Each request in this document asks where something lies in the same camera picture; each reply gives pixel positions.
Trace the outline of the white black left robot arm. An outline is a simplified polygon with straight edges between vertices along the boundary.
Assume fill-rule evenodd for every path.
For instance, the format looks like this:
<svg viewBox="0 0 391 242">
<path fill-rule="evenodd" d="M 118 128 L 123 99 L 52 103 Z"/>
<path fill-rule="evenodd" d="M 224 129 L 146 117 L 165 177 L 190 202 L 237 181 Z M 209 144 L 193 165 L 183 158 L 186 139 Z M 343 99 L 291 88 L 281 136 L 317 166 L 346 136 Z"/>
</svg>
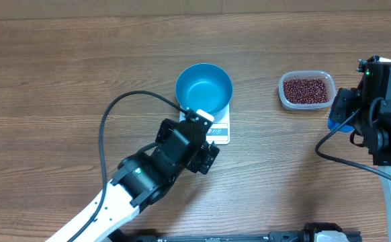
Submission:
<svg viewBox="0 0 391 242">
<path fill-rule="evenodd" d="M 157 138 L 125 158 L 99 193 L 77 216 L 51 236 L 51 241 L 105 241 L 147 206 L 170 190 L 184 169 L 207 174 L 219 153 L 206 140 L 213 117 L 189 114 L 163 120 Z"/>
</svg>

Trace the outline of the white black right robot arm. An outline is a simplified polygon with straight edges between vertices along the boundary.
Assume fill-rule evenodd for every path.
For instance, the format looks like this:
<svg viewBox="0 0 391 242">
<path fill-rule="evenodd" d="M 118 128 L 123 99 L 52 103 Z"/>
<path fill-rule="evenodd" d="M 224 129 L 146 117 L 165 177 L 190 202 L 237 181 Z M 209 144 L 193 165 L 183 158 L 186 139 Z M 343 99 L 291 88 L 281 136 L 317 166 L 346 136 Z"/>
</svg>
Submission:
<svg viewBox="0 0 391 242">
<path fill-rule="evenodd" d="M 391 241 L 391 59 L 374 55 L 361 59 L 357 68 L 362 78 L 356 88 L 340 88 L 329 114 L 333 129 L 349 119 L 353 135 L 363 141 L 373 164 L 387 177 L 380 179 L 387 211 L 388 239 Z"/>
</svg>

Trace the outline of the blue plastic measuring scoop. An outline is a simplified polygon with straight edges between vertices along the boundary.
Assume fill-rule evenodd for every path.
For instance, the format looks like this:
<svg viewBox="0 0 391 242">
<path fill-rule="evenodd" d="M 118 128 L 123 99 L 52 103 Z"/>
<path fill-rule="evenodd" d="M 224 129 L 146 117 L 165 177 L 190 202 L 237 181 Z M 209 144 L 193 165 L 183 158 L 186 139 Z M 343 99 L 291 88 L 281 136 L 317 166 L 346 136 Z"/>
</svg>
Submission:
<svg viewBox="0 0 391 242">
<path fill-rule="evenodd" d="M 338 128 L 340 126 L 340 123 L 339 122 L 333 122 L 330 118 L 328 119 L 328 122 L 327 122 L 327 126 L 329 128 L 330 131 L 333 131 L 335 130 L 336 128 Z M 340 129 L 338 129 L 339 132 L 345 132 L 345 133 L 348 133 L 348 132 L 352 132 L 354 131 L 354 127 L 350 126 L 350 125 L 344 125 L 342 126 Z"/>
</svg>

